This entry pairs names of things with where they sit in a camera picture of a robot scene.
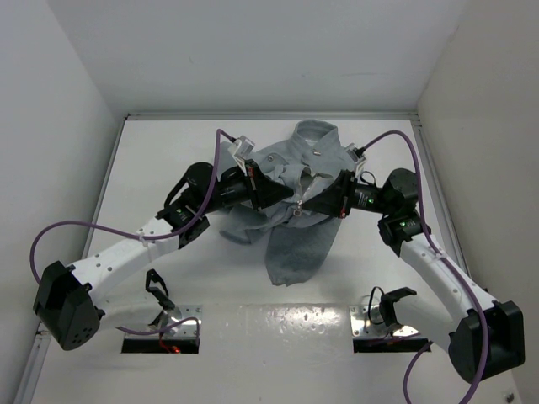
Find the grey zip jacket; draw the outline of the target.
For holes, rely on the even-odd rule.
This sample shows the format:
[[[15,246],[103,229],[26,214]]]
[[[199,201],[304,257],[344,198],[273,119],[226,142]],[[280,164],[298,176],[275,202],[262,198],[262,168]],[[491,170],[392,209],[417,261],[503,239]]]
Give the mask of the grey zip jacket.
[[[272,284],[304,283],[322,267],[340,222],[302,206],[355,164],[340,143],[337,126],[321,120],[303,120],[288,139],[248,156],[264,175],[294,194],[261,211],[249,204],[228,208],[219,232],[240,245],[268,235],[264,263]]]

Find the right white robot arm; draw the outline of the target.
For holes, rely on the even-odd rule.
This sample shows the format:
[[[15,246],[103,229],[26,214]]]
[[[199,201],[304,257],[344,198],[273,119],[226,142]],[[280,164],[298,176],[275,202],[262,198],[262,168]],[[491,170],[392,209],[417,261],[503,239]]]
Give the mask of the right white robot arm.
[[[362,184],[350,171],[302,203],[310,210],[344,219],[353,209],[379,213],[383,242],[412,267],[443,304],[435,309],[409,287],[381,297],[384,324],[406,325],[444,349],[456,372],[472,382],[481,370],[487,379],[525,362],[524,319],[513,301],[499,302],[475,284],[422,227],[416,210],[418,180],[405,168],[393,170],[380,188]]]

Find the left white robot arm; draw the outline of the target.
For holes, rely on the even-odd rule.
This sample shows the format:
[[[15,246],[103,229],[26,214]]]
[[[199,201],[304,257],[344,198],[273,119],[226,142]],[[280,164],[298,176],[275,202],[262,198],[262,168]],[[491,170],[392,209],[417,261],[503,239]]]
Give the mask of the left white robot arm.
[[[268,208],[294,194],[248,160],[216,176],[210,163],[192,164],[174,186],[164,207],[136,234],[68,266],[56,261],[40,278],[34,312],[65,351],[81,347],[108,314],[107,294],[158,258],[194,241],[210,223],[206,214],[249,202]]]

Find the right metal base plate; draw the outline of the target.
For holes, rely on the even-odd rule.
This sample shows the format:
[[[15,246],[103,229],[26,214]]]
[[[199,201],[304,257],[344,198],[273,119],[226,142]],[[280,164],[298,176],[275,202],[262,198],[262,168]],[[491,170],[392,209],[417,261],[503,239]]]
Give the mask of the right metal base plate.
[[[351,335],[354,340],[382,340],[419,338],[417,330],[410,326],[390,326],[382,324],[377,317],[378,304],[371,308],[368,316],[368,305],[349,306]]]

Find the metal base plate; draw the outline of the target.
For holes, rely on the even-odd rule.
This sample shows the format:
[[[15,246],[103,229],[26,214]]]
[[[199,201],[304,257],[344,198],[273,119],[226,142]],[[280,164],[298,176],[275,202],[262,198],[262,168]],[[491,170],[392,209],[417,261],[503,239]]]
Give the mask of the metal base plate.
[[[377,317],[378,304],[371,308],[368,316],[368,305],[349,306],[351,335],[354,340],[382,340],[419,338],[417,330],[410,326],[390,326],[382,324]]]
[[[162,311],[148,324],[119,327],[128,335],[137,337],[196,339],[200,336],[203,306],[176,306]]]

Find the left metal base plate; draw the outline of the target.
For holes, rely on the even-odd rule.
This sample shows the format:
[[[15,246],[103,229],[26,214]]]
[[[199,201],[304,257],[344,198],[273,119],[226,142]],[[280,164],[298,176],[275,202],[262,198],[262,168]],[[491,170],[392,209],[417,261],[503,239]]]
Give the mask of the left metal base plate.
[[[196,339],[200,336],[203,306],[176,306],[162,311],[148,324],[119,327],[128,335],[137,337]]]

